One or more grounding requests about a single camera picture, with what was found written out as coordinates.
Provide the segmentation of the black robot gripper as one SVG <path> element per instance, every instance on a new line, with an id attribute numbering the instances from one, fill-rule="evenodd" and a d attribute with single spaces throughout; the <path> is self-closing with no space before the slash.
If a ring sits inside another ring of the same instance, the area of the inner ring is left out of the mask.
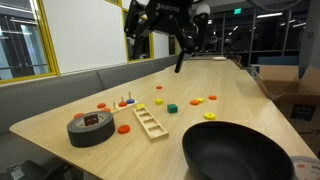
<path id="1" fill-rule="evenodd" d="M 133 39 L 144 39 L 151 32 L 174 35 L 182 50 L 201 50 L 205 43 L 210 9 L 191 16 L 193 0 L 149 0 L 144 5 L 131 0 L 124 32 Z M 175 66 L 179 73 L 190 54 L 180 52 Z"/>

